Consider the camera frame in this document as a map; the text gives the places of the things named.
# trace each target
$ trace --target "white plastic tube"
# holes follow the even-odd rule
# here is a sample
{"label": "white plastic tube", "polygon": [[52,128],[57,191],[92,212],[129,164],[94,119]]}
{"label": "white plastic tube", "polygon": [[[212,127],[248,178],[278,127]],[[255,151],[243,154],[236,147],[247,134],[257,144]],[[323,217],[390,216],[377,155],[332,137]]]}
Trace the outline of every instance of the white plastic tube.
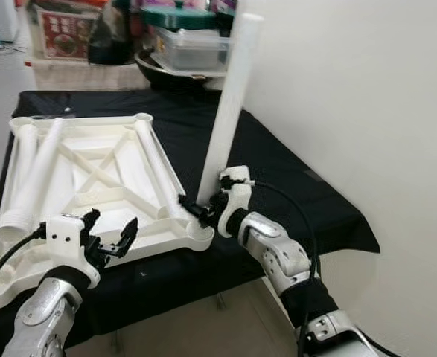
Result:
{"label": "white plastic tube", "polygon": [[217,192],[218,176],[226,168],[233,137],[252,70],[262,16],[243,14],[237,29],[235,45],[229,61],[220,105],[218,106],[210,145],[203,167],[197,203],[205,205]]}
{"label": "white plastic tube", "polygon": [[16,137],[19,142],[16,180],[16,190],[18,191],[25,183],[36,155],[38,129],[33,124],[22,125],[16,133]]}
{"label": "white plastic tube", "polygon": [[20,240],[32,231],[38,199],[45,187],[63,130],[63,119],[57,118],[38,150],[31,170],[10,208],[0,216],[0,239]]}
{"label": "white plastic tube", "polygon": [[42,206],[38,212],[41,222],[56,214],[65,213],[64,208],[74,196],[71,160],[56,152],[54,163],[49,183],[43,187],[46,192],[43,191],[42,204],[37,206]]}
{"label": "white plastic tube", "polygon": [[144,158],[140,155],[135,143],[132,141],[125,142],[116,151],[115,157],[126,187],[129,187],[150,204],[160,207],[156,191],[145,169]]}
{"label": "white plastic tube", "polygon": [[179,206],[177,194],[172,188],[168,172],[162,163],[162,158],[157,151],[152,134],[150,133],[150,130],[152,129],[152,126],[150,125],[152,117],[150,115],[147,115],[147,117],[149,120],[137,120],[134,124],[134,128],[141,139],[142,146],[149,158],[150,166],[156,175],[157,182],[159,183],[160,189],[162,190],[167,203],[170,216],[172,218],[183,218],[184,215]]}

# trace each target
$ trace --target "plastic tray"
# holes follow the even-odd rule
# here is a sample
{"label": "plastic tray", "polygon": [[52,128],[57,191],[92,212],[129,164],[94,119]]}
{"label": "plastic tray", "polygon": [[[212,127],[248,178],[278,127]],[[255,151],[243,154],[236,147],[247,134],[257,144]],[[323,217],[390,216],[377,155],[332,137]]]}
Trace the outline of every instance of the plastic tray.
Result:
{"label": "plastic tray", "polygon": [[176,70],[222,71],[231,46],[227,37],[203,35],[198,31],[174,33],[164,28],[155,28],[156,51],[167,64]]}
{"label": "plastic tray", "polygon": [[[92,208],[101,212],[92,234],[107,243],[117,242],[126,223],[138,217],[137,239],[124,258],[112,259],[108,266],[178,248],[206,250],[213,232],[200,228],[178,205],[182,185],[151,120],[148,114],[13,119],[15,141],[0,209],[0,256],[23,238],[21,232],[29,234],[48,217],[60,213],[81,216]],[[46,149],[42,152],[46,146],[49,157],[44,155]],[[25,196],[32,181],[34,189]],[[28,199],[18,202],[21,197]],[[0,308],[18,293],[37,286],[51,267],[44,240],[37,239],[18,251],[0,271]]]}
{"label": "plastic tray", "polygon": [[224,64],[215,67],[213,70],[207,70],[207,69],[178,70],[178,69],[174,69],[173,67],[170,67],[167,60],[164,58],[163,54],[160,54],[158,52],[153,52],[150,54],[150,57],[152,57],[152,60],[156,61],[164,70],[166,70],[169,74],[172,74],[173,76],[179,76],[179,77],[204,76],[210,78],[213,77],[218,78],[218,77],[226,76],[226,66]]}

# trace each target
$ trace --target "white plastic frame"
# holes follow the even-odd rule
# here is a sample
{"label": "white plastic frame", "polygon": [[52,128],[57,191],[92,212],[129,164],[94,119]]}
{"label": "white plastic frame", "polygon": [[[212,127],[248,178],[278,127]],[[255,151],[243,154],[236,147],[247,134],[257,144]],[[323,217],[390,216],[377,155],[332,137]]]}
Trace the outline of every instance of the white plastic frame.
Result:
{"label": "white plastic frame", "polygon": [[[178,205],[177,195],[184,191],[153,132],[152,119],[141,113],[130,117],[63,120],[61,137],[50,157],[48,179],[42,185],[41,194],[32,195],[38,196],[39,200],[34,205],[31,231],[39,222],[57,214],[81,216],[97,208],[101,217],[92,234],[105,243],[117,242],[126,223],[138,217],[138,238],[124,258],[112,259],[108,266],[178,248],[206,250],[213,239],[213,230],[203,230],[195,218]],[[34,133],[28,135],[28,140],[37,140],[42,149],[55,121],[58,120],[21,117],[10,122],[15,141],[1,201],[0,221],[24,187],[24,181],[28,180],[28,176],[24,177],[25,168],[19,165],[31,164],[32,160],[21,152],[25,143],[20,143],[20,134],[27,127]],[[26,147],[27,155],[31,155],[31,147],[36,147],[36,142]],[[31,170],[28,173],[29,176],[35,174]],[[0,256],[21,238],[0,234]],[[0,271],[0,308],[18,293],[35,287],[51,267],[43,240],[33,241],[15,253]]]}

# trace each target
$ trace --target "cardboard box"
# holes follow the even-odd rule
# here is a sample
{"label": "cardboard box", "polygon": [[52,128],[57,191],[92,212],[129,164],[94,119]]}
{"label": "cardboard box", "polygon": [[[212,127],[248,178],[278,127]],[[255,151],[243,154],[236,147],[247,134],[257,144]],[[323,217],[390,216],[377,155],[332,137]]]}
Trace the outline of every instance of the cardboard box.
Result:
{"label": "cardboard box", "polygon": [[89,36],[97,16],[38,11],[45,58],[87,60]]}

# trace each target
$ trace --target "table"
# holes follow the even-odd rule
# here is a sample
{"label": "table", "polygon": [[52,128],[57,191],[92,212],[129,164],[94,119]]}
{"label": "table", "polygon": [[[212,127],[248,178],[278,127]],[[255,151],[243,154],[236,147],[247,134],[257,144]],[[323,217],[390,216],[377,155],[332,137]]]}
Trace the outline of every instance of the table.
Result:
{"label": "table", "polygon": [[[220,92],[26,91],[19,95],[14,117],[64,114],[77,117],[154,116],[153,128],[186,193],[195,197],[205,162]],[[13,136],[0,180],[0,201]],[[319,253],[357,249],[378,253],[380,247],[365,217],[329,184],[279,142],[250,113],[242,111],[229,166],[246,164],[252,179],[288,192],[307,211],[316,231]],[[300,215],[280,196],[255,188],[250,209],[280,222],[305,248],[308,232]],[[259,264],[234,239],[218,235],[204,252],[179,249],[108,268],[88,292],[66,345],[109,333],[186,303],[217,294],[263,276]],[[21,293],[0,309],[0,355],[13,333],[16,310],[30,295]]]}

